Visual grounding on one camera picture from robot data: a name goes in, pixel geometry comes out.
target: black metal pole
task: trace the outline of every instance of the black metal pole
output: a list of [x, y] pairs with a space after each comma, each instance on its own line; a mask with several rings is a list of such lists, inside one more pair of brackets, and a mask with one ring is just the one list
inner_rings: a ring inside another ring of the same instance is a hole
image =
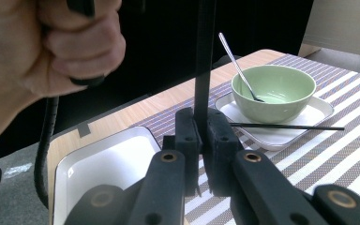
[[210, 71], [212, 68], [215, 37], [216, 0], [200, 0], [198, 12], [196, 79], [194, 119], [202, 138], [206, 141], [207, 108], [209, 100]]

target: ceramic bowl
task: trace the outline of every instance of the ceramic bowl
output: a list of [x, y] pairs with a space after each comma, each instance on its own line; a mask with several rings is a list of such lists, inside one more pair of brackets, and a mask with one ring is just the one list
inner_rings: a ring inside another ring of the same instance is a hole
[[241, 113], [251, 122], [280, 124], [292, 121], [305, 109], [316, 89], [307, 73], [292, 67], [264, 65], [243, 71], [255, 95], [238, 74], [232, 77], [232, 93]]

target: wooden table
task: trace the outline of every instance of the wooden table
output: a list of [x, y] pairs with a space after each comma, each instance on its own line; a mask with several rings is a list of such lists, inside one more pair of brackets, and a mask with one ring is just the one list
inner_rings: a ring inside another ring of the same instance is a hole
[[[284, 53], [271, 50], [261, 50], [247, 55], [238, 60], [241, 68], [264, 65], [284, 56]], [[214, 88], [229, 81], [236, 70], [232, 64], [214, 69], [211, 73], [210, 87]], [[80, 138], [77, 129], [72, 130], [55, 138], [48, 155], [48, 179], [49, 179], [49, 208], [50, 218], [53, 213], [53, 187], [54, 170], [60, 160], [68, 153], [77, 150], [89, 143], [97, 142], [103, 138], [113, 135], [143, 119], [162, 112], [171, 106], [194, 96], [194, 80], [190, 80], [171, 89], [135, 103], [123, 110], [109, 114], [90, 123], [90, 134]]]

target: white tray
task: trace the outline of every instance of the white tray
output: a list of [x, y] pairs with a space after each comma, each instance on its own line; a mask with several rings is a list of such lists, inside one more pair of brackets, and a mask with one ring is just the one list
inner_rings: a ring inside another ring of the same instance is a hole
[[149, 129], [132, 127], [68, 154], [56, 168], [53, 224], [64, 224], [90, 188], [106, 184], [126, 189], [144, 178], [158, 151]]
[[[216, 109], [223, 112], [230, 120], [237, 123], [251, 123], [236, 106], [233, 93], [216, 101]], [[334, 112], [332, 105], [326, 101], [312, 97], [306, 108], [294, 120], [286, 125], [316, 126], [327, 120]], [[261, 148], [269, 151], [280, 151], [294, 143], [308, 130], [280, 128], [240, 127], [239, 130]]]

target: gray floor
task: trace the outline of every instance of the gray floor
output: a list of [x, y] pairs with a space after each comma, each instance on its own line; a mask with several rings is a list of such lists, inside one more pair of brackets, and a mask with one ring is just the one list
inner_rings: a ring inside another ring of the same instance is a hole
[[[359, 55], [322, 49], [307, 58], [360, 72]], [[39, 201], [33, 183], [36, 151], [34, 144], [0, 159], [4, 176], [0, 185], [0, 224], [36, 225], [49, 222], [48, 210]]]

